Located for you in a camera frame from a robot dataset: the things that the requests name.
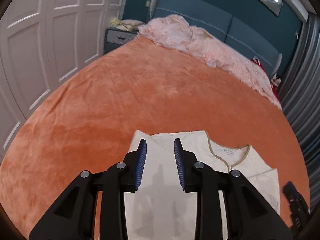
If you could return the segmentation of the dark blue nightstand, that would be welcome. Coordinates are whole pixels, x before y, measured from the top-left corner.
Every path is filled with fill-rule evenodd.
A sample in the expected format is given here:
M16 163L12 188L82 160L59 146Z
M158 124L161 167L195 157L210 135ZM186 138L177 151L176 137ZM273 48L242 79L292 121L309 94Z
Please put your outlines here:
M122 31L116 28L107 28L104 36L104 54L132 41L137 34L137 31Z

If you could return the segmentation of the cream quilted jacket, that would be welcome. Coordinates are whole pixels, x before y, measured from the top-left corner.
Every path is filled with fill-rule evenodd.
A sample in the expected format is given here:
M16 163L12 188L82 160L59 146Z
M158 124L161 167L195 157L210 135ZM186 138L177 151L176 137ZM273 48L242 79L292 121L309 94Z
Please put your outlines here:
M138 191L124 194L129 239L194 239L197 194L185 193L180 185L174 155L177 138L185 150L214 170L240 171L280 213L278 171L252 146L221 146L206 131L147 135L137 130L129 150L135 151L144 139L147 155Z

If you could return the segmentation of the orange plush bed blanket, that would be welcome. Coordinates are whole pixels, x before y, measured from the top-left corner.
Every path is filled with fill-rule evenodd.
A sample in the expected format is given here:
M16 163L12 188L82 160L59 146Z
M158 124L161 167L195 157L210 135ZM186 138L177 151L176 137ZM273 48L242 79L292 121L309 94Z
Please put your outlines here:
M304 158L287 119L231 74L137 37L51 94L1 163L1 205L24 237L82 171L123 159L136 130L204 130L228 147L251 145L310 200Z

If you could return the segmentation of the blue upholstered headboard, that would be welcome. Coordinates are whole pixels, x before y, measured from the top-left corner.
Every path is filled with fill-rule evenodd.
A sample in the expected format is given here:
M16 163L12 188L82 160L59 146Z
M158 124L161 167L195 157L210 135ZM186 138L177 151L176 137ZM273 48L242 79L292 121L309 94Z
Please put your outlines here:
M274 76L280 67L282 54L267 39L218 7L202 0L150 1L149 19L167 17L171 14L182 16L189 25L206 29L248 59L258 58L268 77Z

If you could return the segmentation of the cream cloth pile on nightstand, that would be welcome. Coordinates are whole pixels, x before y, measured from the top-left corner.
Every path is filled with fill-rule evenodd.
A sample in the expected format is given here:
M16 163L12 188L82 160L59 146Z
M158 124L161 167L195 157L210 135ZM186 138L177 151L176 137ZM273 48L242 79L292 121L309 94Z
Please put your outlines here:
M119 20L118 18L113 18L110 22L110 27L116 28L120 31L137 31L140 25L144 25L144 22L139 20Z

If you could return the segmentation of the white panelled wardrobe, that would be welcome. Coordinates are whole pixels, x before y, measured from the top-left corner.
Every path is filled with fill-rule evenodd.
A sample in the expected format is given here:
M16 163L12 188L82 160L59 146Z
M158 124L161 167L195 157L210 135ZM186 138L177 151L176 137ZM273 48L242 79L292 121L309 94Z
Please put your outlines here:
M103 54L126 0L1 0L1 156L39 105Z

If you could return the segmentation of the pink lace duvet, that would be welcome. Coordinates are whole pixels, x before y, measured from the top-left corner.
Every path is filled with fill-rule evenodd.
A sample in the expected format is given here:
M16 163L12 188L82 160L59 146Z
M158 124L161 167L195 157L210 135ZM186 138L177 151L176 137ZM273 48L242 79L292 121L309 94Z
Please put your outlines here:
M138 27L138 34L159 46L188 54L208 67L219 68L267 98L281 109L271 82L257 56L246 58L201 27L180 15L154 18Z

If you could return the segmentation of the grey blue curtain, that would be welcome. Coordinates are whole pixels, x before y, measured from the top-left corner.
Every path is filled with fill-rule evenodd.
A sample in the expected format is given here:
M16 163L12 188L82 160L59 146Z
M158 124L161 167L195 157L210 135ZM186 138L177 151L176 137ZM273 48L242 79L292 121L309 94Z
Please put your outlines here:
M281 80L283 113L306 164L311 206L319 202L319 16L303 24L291 64Z

